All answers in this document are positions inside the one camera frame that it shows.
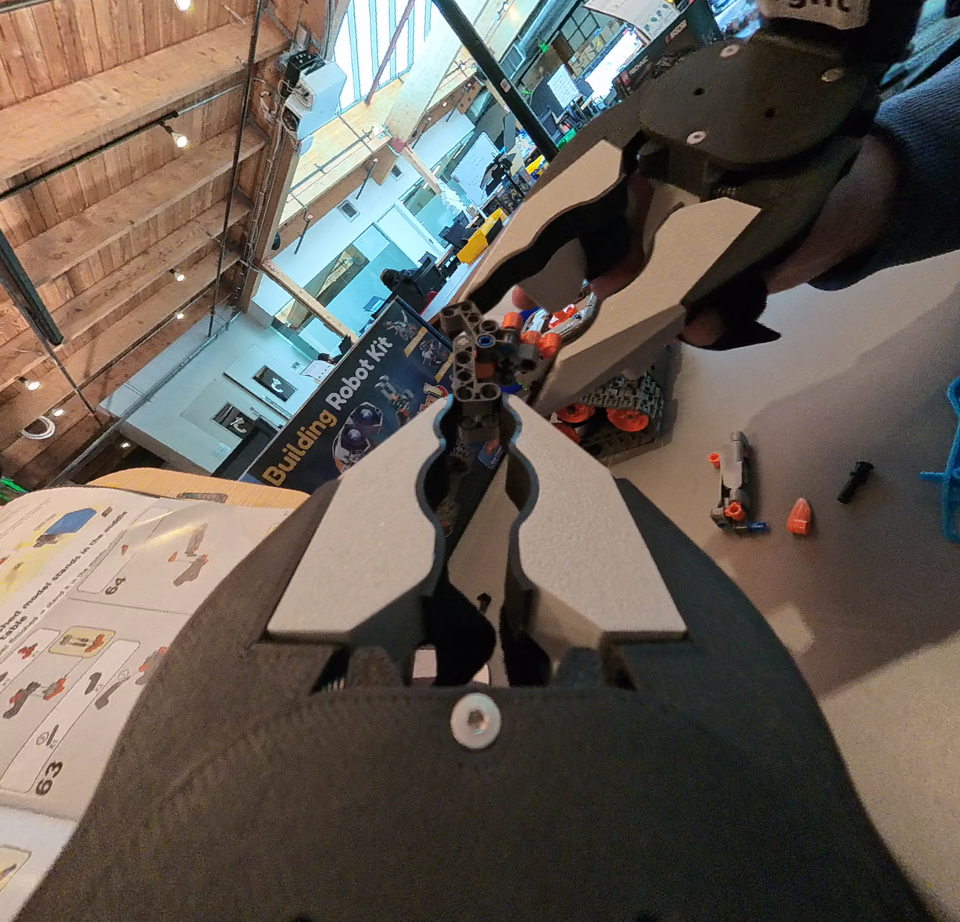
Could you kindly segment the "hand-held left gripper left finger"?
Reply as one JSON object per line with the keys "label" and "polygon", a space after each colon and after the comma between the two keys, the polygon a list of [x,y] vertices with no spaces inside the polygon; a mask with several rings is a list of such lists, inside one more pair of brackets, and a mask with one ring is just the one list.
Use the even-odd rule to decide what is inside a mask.
{"label": "hand-held left gripper left finger", "polygon": [[267,625],[272,640],[421,645],[446,537],[426,498],[447,448],[437,400],[347,470]]}

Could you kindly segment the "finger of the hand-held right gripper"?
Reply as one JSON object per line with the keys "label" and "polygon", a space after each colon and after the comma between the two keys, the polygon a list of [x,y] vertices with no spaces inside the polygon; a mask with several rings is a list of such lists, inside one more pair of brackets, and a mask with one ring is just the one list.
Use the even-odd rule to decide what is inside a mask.
{"label": "finger of the hand-held right gripper", "polygon": [[536,306],[572,303],[628,251],[623,148],[602,139],[555,166],[515,211],[467,280],[463,301],[487,312],[520,287]]}
{"label": "finger of the hand-held right gripper", "polygon": [[534,409],[556,412],[623,371],[642,375],[681,332],[683,299],[761,213],[726,196],[654,196],[642,232],[642,271],[598,304],[585,333],[560,348]]}

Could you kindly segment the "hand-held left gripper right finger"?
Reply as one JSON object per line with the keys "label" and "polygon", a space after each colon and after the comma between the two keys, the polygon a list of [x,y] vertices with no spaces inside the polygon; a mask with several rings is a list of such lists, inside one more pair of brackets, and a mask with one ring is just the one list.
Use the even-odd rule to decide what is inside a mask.
{"label": "hand-held left gripper right finger", "polygon": [[512,433],[504,612],[537,645],[682,638],[687,625],[615,477],[523,400],[504,401]]}

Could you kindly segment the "grey white orange brick arm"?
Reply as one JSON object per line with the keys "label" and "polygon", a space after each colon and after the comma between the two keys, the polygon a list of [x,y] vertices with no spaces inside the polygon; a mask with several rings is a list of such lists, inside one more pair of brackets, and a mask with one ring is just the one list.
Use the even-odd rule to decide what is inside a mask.
{"label": "grey white orange brick arm", "polygon": [[769,525],[755,518],[752,449],[745,433],[732,432],[726,446],[711,454],[710,462],[719,471],[718,501],[710,511],[714,525],[738,535],[769,532]]}

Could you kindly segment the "dark grey holed beam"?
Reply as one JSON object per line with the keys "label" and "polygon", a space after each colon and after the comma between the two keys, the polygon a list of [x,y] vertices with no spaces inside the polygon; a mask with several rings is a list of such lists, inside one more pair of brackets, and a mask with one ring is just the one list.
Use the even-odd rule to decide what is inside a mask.
{"label": "dark grey holed beam", "polygon": [[446,306],[439,322],[451,341],[451,394],[462,440],[500,441],[503,389],[516,382],[520,363],[519,333],[487,319],[471,301]]}

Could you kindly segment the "person's right hand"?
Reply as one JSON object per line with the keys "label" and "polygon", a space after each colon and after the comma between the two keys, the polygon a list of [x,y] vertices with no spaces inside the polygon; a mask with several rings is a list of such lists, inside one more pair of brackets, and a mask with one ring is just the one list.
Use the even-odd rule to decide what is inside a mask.
{"label": "person's right hand", "polygon": [[[765,296],[824,280],[834,269],[869,257],[891,220],[900,172],[889,140],[878,134],[865,136],[851,168],[834,186],[801,243],[761,273]],[[687,321],[678,340],[710,351],[777,340],[777,333],[754,318],[755,309],[763,312],[765,296],[751,297],[742,310],[717,304],[701,308]]]}

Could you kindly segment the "yellow bin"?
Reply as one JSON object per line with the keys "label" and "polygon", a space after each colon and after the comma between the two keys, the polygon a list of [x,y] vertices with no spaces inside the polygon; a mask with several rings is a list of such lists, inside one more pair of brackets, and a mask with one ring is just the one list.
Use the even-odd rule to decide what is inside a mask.
{"label": "yellow bin", "polygon": [[497,208],[476,228],[459,249],[457,252],[458,261],[465,266],[476,263],[502,231],[506,219],[507,215],[503,208]]}

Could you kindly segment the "whiteboard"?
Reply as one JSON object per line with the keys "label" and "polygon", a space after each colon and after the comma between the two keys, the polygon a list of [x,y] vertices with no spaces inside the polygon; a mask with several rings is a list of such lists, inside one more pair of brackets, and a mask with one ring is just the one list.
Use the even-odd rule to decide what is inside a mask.
{"label": "whiteboard", "polygon": [[451,180],[470,198],[481,199],[485,197],[484,173],[497,159],[499,149],[486,132],[475,131],[473,135],[474,140],[452,170]]}

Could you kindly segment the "black toy car box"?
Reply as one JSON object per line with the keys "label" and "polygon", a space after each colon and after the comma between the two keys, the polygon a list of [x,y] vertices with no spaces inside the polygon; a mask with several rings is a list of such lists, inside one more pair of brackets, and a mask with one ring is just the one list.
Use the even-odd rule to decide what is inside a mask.
{"label": "black toy car box", "polygon": [[618,70],[613,79],[617,99],[625,100],[690,53],[717,44],[722,38],[710,0],[688,0],[678,16]]}

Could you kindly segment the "grey tracked toy robot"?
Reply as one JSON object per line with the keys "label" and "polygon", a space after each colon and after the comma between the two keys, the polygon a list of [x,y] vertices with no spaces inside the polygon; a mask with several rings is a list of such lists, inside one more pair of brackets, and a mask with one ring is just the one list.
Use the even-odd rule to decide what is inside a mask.
{"label": "grey tracked toy robot", "polygon": [[551,423],[606,464],[629,458],[657,442],[666,410],[663,364],[642,376],[616,376],[551,416]]}

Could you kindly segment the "dark blue robot kit box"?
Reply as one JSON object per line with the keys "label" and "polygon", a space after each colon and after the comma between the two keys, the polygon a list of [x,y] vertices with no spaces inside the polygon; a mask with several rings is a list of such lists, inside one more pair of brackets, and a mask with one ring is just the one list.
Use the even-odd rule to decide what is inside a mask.
{"label": "dark blue robot kit box", "polygon": [[391,299],[252,462],[245,481],[313,494],[453,390],[450,339]]}

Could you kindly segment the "black support pole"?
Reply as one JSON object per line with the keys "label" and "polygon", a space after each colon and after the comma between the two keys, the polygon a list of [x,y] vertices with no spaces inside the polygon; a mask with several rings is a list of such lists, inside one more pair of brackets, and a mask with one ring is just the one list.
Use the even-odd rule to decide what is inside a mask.
{"label": "black support pole", "polygon": [[500,95],[503,96],[510,112],[534,142],[535,147],[543,155],[546,162],[553,161],[558,155],[557,148],[546,128],[524,101],[513,82],[504,73],[498,60],[490,52],[486,42],[474,28],[473,23],[462,11],[455,0],[430,0],[443,16],[449,28],[459,42],[466,48],[473,61],[491,82]]}

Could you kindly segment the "white ceiling projector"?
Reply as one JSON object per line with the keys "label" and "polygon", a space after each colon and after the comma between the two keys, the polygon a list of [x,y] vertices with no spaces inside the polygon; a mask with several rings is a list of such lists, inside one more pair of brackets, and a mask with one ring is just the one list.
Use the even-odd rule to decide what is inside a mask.
{"label": "white ceiling projector", "polygon": [[312,136],[339,111],[347,77],[336,62],[301,50],[290,55],[281,85],[281,120],[297,141]]}

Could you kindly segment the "black pin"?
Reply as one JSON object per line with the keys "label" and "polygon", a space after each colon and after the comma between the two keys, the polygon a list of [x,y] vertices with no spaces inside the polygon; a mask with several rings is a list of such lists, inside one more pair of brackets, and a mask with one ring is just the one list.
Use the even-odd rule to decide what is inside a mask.
{"label": "black pin", "polygon": [[846,481],[836,496],[836,500],[841,505],[849,505],[858,495],[865,484],[869,481],[875,466],[867,460],[857,460],[849,470]]}

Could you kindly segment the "cyan plastic brick tool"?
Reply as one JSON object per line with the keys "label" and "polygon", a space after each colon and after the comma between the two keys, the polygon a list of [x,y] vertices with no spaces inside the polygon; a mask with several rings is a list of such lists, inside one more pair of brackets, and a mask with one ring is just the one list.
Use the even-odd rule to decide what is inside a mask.
{"label": "cyan plastic brick tool", "polygon": [[945,392],[956,416],[956,429],[950,450],[941,472],[921,472],[921,481],[936,484],[940,489],[940,519],[943,537],[959,543],[959,377],[956,376]]}

